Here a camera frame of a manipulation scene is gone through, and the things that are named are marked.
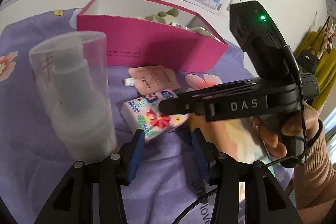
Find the right hand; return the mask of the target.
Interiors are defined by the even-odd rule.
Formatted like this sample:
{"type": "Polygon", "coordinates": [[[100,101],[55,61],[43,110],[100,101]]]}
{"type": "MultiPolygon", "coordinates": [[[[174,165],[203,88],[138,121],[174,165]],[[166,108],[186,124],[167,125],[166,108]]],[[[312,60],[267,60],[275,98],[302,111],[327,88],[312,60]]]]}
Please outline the right hand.
{"type": "MultiPolygon", "coordinates": [[[[238,120],[226,120],[207,122],[203,116],[192,114],[189,117],[191,130],[200,129],[206,141],[214,143],[218,151],[225,152],[237,158],[237,142],[242,140],[241,129],[238,128],[238,120]]],[[[259,117],[247,120],[247,131],[258,142],[264,143],[268,152],[274,159],[280,159],[287,155],[287,148],[280,141],[275,132],[269,130],[259,117]]],[[[305,128],[308,151],[305,162],[313,165],[319,164],[328,158],[324,136],[323,123],[319,120],[318,112],[305,104],[305,128]]],[[[286,136],[297,135],[302,130],[301,115],[291,117],[282,127],[281,132],[286,136]]]]}

